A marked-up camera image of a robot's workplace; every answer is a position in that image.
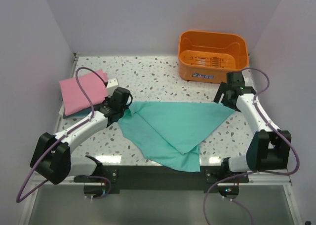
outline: black mounting bracket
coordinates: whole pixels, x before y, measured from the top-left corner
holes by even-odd
[[[200,172],[181,172],[164,166],[103,166],[101,176],[112,183],[110,193],[119,193],[120,190],[202,190],[219,180],[216,172],[221,166],[201,166]],[[241,183],[249,182],[247,176],[240,178]],[[99,183],[99,179],[75,177],[75,183]],[[84,191],[88,194],[102,194],[99,184],[85,185]]]
[[[33,167],[43,153],[57,140],[54,135],[44,133],[36,145],[30,167]],[[70,148],[68,143],[58,143],[52,151],[39,163],[36,171],[52,182],[61,183],[69,174],[71,168]]]
[[[247,93],[256,94],[256,91],[251,86],[245,86],[242,72],[229,72],[227,73],[227,83],[220,84],[214,102],[219,103],[223,97],[221,103],[224,106],[239,112],[240,110],[236,107],[237,98]]]
[[[291,134],[287,130],[279,132],[291,142]],[[246,159],[249,169],[259,170],[277,170],[285,169],[288,163],[290,147],[275,132],[266,132],[264,130],[255,132],[250,146],[246,153]]]

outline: green towel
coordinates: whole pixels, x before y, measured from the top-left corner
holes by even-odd
[[[233,112],[214,103],[134,102],[118,124],[145,158],[199,172],[198,144]]]

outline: terrazzo tabletop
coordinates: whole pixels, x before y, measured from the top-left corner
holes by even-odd
[[[150,57],[79,57],[76,69],[102,69],[109,78],[116,77],[121,87],[131,91],[134,101],[211,103],[218,84],[184,81],[178,73],[176,56]],[[250,71],[244,71],[246,85],[253,86]],[[57,131],[80,119],[60,119]],[[244,116],[235,112],[200,143],[200,164],[220,165],[221,159],[245,154],[252,132]],[[99,131],[72,153],[90,155],[105,165],[159,165],[143,157],[141,151],[124,138],[117,123]]]

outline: orange plastic bin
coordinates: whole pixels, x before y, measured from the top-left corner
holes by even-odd
[[[182,79],[199,82],[226,82],[226,73],[249,64],[245,40],[235,34],[186,31],[178,50]]]

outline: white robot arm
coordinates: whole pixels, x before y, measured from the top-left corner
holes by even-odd
[[[68,176],[94,175],[99,161],[89,156],[71,157],[71,153],[90,136],[117,122],[128,108],[130,96],[127,89],[118,87],[111,97],[106,98],[95,109],[93,117],[91,113],[74,126],[55,135],[42,134],[34,151],[31,167],[53,143],[63,138],[39,163],[36,171],[53,184],[59,184]]]
[[[245,155],[225,158],[223,160],[222,174],[228,172],[246,172],[249,170],[276,170],[287,167],[289,146],[266,123],[254,106],[256,92],[252,87],[245,86],[241,72],[227,73],[227,83],[221,83],[214,102],[221,102],[224,106],[241,112],[254,137]],[[268,117],[259,100],[256,104],[261,114],[269,124],[291,141],[288,131],[282,131]]]

